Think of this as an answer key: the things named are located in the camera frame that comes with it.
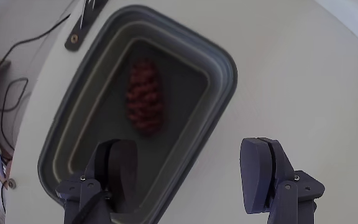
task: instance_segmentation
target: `white curved surface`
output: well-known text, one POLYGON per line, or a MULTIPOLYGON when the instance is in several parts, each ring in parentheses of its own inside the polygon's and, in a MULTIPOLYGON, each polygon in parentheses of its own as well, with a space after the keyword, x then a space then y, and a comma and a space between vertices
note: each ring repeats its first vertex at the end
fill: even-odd
POLYGON ((37 161, 60 101, 97 30, 117 9, 141 3, 226 49, 237 90, 160 223, 265 223, 242 203, 242 138, 278 139, 294 168, 325 187, 316 223, 358 223, 358 38, 312 0, 110 0, 81 49, 64 42, 77 5, 45 62, 19 133, 6 223, 63 223, 37 161))

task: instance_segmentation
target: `screw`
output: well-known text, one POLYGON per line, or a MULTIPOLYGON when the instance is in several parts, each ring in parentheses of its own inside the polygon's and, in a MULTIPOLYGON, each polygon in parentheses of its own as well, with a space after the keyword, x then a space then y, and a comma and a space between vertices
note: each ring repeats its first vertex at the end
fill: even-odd
POLYGON ((16 188, 16 182, 14 179, 9 179, 7 180, 7 185, 10 189, 15 189, 16 188))
POLYGON ((78 42, 78 35, 76 35, 76 34, 73 34, 72 36, 71 36, 71 42, 73 43, 73 44, 75 44, 75 43, 77 43, 78 42))

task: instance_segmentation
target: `pine cone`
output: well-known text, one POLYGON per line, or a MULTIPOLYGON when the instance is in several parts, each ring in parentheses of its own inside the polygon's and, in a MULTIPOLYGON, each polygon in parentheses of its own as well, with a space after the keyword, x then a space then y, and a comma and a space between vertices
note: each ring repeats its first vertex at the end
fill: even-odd
POLYGON ((142 59, 134 64, 126 100, 127 117, 136 130, 150 136, 161 128, 163 98, 160 77, 151 60, 142 59))

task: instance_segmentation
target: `dark recessed compartment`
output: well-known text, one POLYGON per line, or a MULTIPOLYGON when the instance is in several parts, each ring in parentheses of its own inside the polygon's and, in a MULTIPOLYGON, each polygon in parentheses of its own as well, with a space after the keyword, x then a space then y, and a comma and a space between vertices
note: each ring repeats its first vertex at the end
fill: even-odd
POLYGON ((236 78, 230 56, 198 34, 146 7, 118 10, 83 59, 50 129, 39 159, 45 191, 58 201, 58 183, 84 170, 99 142, 134 140, 139 208, 111 218, 157 222, 234 93, 236 78), (151 136, 126 116, 129 74, 140 58, 154 62, 162 87, 164 122, 151 136))

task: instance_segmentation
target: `black cable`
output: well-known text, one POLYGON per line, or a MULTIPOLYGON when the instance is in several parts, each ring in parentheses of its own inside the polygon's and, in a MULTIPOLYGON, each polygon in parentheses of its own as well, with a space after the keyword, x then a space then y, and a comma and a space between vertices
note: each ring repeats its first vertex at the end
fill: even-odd
POLYGON ((5 209, 5 203, 4 203, 4 184, 6 183, 6 180, 2 183, 1 186, 1 202, 2 202, 2 207, 4 208, 4 213, 6 213, 6 209, 5 209))
POLYGON ((9 145, 9 147, 11 147, 11 149, 14 151, 15 148, 12 146, 12 144, 7 140, 7 137, 5 136, 5 133, 4 133, 4 112, 5 111, 5 103, 6 103, 6 98, 7 98, 7 93, 9 92, 9 89, 11 88, 11 86, 17 82, 25 82, 24 83, 24 86, 23 86, 23 90, 22 90, 22 93, 21 93, 21 96, 20 98, 22 97, 23 93, 25 92, 25 88, 27 87, 27 84, 29 83, 29 79, 28 78, 18 78, 18 79, 15 79, 13 81, 11 81, 9 83, 9 85, 7 86, 6 88, 6 91, 5 91, 5 96, 4 96, 4 103, 2 104, 2 112, 1 112, 1 132, 2 132, 2 136, 4 137, 5 141, 6 141, 6 144, 9 145))
POLYGON ((17 42, 16 44, 14 44, 5 54, 5 56, 2 58, 2 60, 0 61, 0 66, 2 65, 2 63, 4 63, 5 59, 7 58, 7 56, 12 52, 13 49, 15 49, 17 46, 22 45, 22 44, 26 44, 38 39, 41 39, 42 37, 45 37, 46 35, 48 35, 49 33, 51 33, 54 29, 56 29, 60 24, 62 24, 64 21, 66 21, 69 18, 70 14, 67 15, 66 17, 64 17, 61 21, 59 21, 58 23, 56 23, 52 28, 50 28, 48 31, 44 32, 41 35, 38 35, 37 37, 33 37, 27 40, 22 40, 17 42))
POLYGON ((14 106, 12 106, 11 108, 8 108, 8 109, 0 109, 0 112, 11 112, 11 111, 14 111, 20 104, 21 100, 22 100, 22 97, 24 95, 24 90, 25 88, 23 88, 19 98, 17 99, 16 101, 16 104, 14 106))

